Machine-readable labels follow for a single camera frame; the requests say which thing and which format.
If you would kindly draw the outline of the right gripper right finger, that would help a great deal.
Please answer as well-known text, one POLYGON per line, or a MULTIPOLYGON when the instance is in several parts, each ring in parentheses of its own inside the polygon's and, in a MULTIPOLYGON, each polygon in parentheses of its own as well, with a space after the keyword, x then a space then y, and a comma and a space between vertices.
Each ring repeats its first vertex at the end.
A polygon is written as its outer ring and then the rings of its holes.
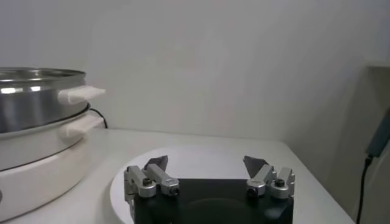
POLYGON ((264 159, 245 156, 243 163, 250 178, 246 181, 247 195, 252 198, 269 194, 272 198, 285 200, 294 195, 295 174, 283 167, 279 173, 264 159))

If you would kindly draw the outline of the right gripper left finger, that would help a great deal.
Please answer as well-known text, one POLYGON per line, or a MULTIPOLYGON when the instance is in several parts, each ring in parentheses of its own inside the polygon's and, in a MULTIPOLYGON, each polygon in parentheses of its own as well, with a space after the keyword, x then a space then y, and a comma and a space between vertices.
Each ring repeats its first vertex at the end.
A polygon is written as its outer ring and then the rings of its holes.
POLYGON ((128 166, 124 171, 125 201, 132 203, 135 196, 152 198, 156 196, 158 186, 163 195, 178 196, 179 180, 165 172, 168 161, 168 156, 164 155, 151 158, 142 169, 138 166, 128 166))

